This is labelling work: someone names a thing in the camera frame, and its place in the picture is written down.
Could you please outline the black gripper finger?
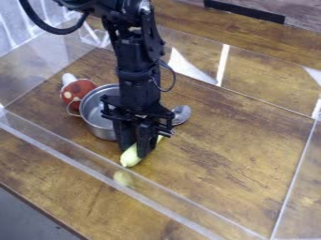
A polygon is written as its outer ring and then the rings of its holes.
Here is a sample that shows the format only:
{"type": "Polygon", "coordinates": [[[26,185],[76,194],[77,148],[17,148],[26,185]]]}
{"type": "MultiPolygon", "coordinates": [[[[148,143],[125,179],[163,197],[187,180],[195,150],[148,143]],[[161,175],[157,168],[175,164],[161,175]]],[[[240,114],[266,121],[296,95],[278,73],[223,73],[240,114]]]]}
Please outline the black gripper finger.
{"type": "Polygon", "coordinates": [[[153,150],[157,140],[155,124],[151,121],[143,121],[137,127],[136,154],[144,158],[153,150]]]}
{"type": "Polygon", "coordinates": [[[112,121],[113,133],[121,151],[125,151],[134,143],[134,128],[128,121],[112,121]]]}

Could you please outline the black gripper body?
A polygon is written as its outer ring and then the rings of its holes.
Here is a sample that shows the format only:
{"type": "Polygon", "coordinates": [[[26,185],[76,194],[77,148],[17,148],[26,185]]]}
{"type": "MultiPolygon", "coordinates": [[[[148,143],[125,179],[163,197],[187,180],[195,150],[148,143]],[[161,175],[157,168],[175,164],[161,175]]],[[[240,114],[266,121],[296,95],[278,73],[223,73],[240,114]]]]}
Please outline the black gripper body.
{"type": "Polygon", "coordinates": [[[104,104],[101,117],[113,121],[128,121],[136,129],[143,121],[151,121],[155,124],[156,134],[164,137],[171,135],[173,113],[155,101],[149,106],[140,109],[125,107],[120,104],[120,97],[108,97],[102,95],[100,100],[104,104]]]}

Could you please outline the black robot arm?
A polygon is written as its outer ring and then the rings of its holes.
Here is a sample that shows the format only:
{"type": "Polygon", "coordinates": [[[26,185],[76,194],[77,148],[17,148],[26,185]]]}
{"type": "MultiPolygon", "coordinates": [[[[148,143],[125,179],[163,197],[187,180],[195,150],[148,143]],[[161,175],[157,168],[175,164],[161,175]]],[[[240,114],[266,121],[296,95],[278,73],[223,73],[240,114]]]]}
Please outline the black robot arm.
{"type": "Polygon", "coordinates": [[[144,158],[160,135],[168,137],[173,113],[161,106],[160,69],[165,42],[160,38],[151,0],[53,0],[101,19],[116,57],[118,94],[104,95],[101,116],[112,121],[118,147],[136,146],[144,158]]]}

